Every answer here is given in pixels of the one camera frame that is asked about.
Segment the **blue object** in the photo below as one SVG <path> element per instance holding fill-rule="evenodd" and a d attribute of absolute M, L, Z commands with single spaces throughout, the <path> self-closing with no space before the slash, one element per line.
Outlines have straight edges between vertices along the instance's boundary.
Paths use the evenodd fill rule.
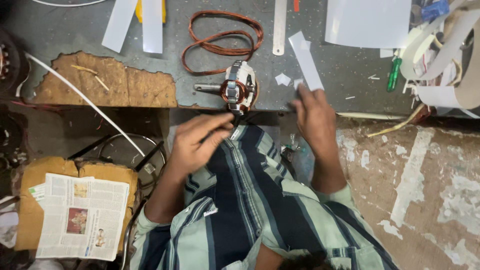
<path fill-rule="evenodd" d="M 448 5 L 448 0 L 439 0 L 429 6 L 423 7 L 421 9 L 421 18 L 424 22 L 429 22 L 449 12 L 450 6 Z"/>

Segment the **enamelled copper wire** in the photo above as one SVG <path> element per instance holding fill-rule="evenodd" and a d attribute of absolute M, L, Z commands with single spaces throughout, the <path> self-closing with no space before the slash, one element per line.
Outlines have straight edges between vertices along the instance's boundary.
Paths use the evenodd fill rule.
<path fill-rule="evenodd" d="M 245 32 L 243 30 L 233 30 L 233 31 L 221 32 L 221 33 L 218 33 L 218 34 L 215 34 L 215 35 L 212 35 L 212 36 L 209 36 L 209 37 L 206 37 L 206 38 L 200 40 L 193 33 L 193 29 L 192 29 L 193 22 L 200 16 L 231 17 L 234 20 L 241 21 L 241 22 L 247 24 L 248 26 L 250 26 L 251 28 L 253 28 L 255 30 L 255 33 L 257 34 L 257 43 L 255 44 L 252 36 L 250 36 L 249 33 Z M 262 26 L 257 21 L 252 20 L 252 19 L 250 19 L 246 16 L 243 16 L 241 14 L 233 13 L 233 12 L 227 12 L 227 11 L 206 10 L 206 11 L 199 11 L 199 12 L 194 13 L 192 15 L 192 17 L 190 18 L 190 25 L 188 26 L 188 31 L 189 31 L 192 39 L 195 40 L 195 42 L 190 44 L 189 46 L 187 46 L 183 50 L 183 52 L 181 53 L 181 61 L 182 61 L 183 67 L 194 75 L 218 74 L 218 73 L 225 72 L 227 70 L 227 68 L 211 70 L 211 71 L 193 71 L 193 70 L 191 70 L 187 66 L 187 63 L 185 62 L 185 53 L 191 47 L 199 45 L 200 47 L 204 48 L 207 51 L 210 51 L 210 52 L 213 52 L 213 53 L 216 53 L 216 54 L 220 54 L 220 55 L 229 55 L 229 56 L 246 55 L 244 61 L 248 61 L 250 59 L 250 57 L 252 57 L 253 53 L 260 47 L 260 45 L 262 44 L 262 42 L 264 40 L 264 30 L 263 30 Z M 227 36 L 227 35 L 244 35 L 250 40 L 252 46 L 251 46 L 251 48 L 232 49 L 232 48 L 220 47 L 218 45 L 209 43 L 209 41 L 211 41 L 213 39 L 223 37 L 223 36 Z"/>

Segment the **newspaper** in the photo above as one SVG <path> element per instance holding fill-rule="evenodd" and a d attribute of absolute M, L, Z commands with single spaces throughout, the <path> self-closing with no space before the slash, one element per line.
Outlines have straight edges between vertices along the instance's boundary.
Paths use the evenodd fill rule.
<path fill-rule="evenodd" d="M 36 258 L 113 261 L 122 232 L 127 183 L 47 173 Z"/>

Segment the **metal shaft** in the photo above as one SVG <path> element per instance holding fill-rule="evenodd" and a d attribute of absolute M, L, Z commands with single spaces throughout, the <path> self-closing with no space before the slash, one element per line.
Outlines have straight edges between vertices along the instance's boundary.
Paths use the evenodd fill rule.
<path fill-rule="evenodd" d="M 195 90 L 220 91 L 221 84 L 194 84 Z"/>

